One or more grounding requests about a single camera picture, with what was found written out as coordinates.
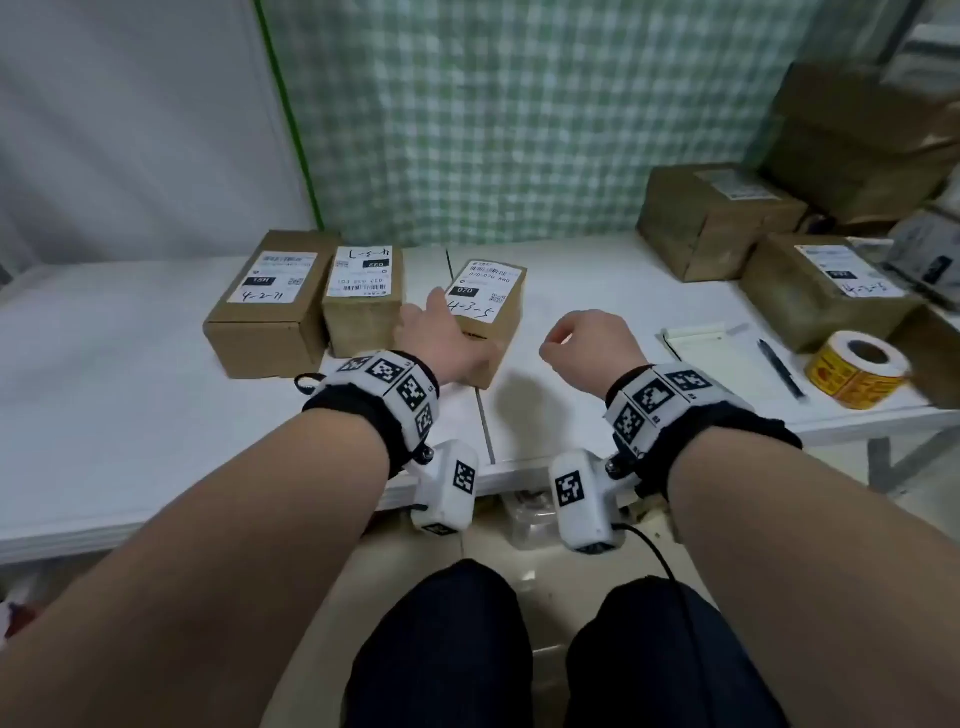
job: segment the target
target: tape roll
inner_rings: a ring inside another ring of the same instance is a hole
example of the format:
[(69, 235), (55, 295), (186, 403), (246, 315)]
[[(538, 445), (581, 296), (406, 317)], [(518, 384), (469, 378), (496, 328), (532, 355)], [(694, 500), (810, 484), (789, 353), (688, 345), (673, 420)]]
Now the tape roll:
[(870, 409), (910, 376), (906, 356), (882, 339), (837, 331), (806, 365), (806, 377), (820, 391), (850, 409)]

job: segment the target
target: green trim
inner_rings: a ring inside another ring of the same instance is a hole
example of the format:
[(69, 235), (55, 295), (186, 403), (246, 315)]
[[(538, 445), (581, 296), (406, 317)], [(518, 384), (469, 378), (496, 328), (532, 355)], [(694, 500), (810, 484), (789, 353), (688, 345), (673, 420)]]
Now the green trim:
[(270, 29), (267, 27), (267, 15), (263, 12), (263, 0), (253, 0), (253, 6), (256, 9), (256, 18), (260, 23), (260, 33), (263, 35), (263, 43), (267, 48), (267, 58), (270, 59), (270, 69), (274, 72), (274, 81), (276, 81), (276, 90), (280, 94), (280, 104), (283, 106), (283, 115), (287, 117), (290, 137), (293, 139), (294, 149), (297, 150), (297, 159), (300, 161), (300, 170), (306, 182), (306, 191), (310, 195), (310, 206), (313, 207), (313, 216), (317, 221), (317, 230), (321, 231), (324, 230), (324, 218), (321, 217), (320, 206), (317, 204), (317, 192), (313, 187), (313, 178), (310, 176), (310, 164), (306, 159), (306, 153), (303, 151), (303, 142), (300, 140), (297, 118), (294, 116), (293, 108), (290, 106), (290, 95), (287, 93), (287, 84), (283, 82), (283, 74), (280, 72), (280, 61), (276, 59), (274, 42), (270, 38)]

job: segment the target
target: checkered curtain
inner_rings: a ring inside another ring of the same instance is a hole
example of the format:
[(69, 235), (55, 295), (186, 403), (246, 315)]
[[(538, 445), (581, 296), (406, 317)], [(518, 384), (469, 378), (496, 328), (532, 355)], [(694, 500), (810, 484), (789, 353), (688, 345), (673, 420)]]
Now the checkered curtain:
[(356, 243), (622, 231), (650, 169), (741, 160), (804, 49), (877, 0), (261, 0), (328, 228)]

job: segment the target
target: black pen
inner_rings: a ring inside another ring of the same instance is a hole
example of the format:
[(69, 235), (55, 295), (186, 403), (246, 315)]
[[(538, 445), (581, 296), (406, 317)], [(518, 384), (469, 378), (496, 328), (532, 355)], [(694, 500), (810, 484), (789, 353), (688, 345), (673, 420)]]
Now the black pen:
[(786, 368), (786, 365), (780, 361), (780, 357), (770, 348), (770, 345), (767, 344), (763, 339), (757, 339), (756, 345), (760, 347), (760, 350), (763, 352), (763, 355), (767, 357), (767, 361), (773, 365), (773, 368), (777, 370), (777, 374), (780, 375), (780, 379), (783, 380), (783, 383), (786, 384), (786, 388), (790, 390), (790, 394), (796, 397), (798, 400), (805, 400), (806, 394), (804, 390), (797, 386), (797, 382), (794, 381), (793, 375), (790, 374), (790, 370)]

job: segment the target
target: dark blue pants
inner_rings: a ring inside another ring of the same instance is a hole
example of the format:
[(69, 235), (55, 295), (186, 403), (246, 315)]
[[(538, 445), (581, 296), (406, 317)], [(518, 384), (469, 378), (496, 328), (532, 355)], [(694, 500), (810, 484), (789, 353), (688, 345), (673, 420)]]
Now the dark blue pants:
[[(706, 663), (716, 725), (785, 728), (720, 613), (683, 586)], [(707, 728), (675, 588), (647, 576), (617, 587), (567, 653), (567, 728)], [(530, 640), (510, 585), (464, 560), (422, 581), (353, 663), (348, 728), (531, 728)]]

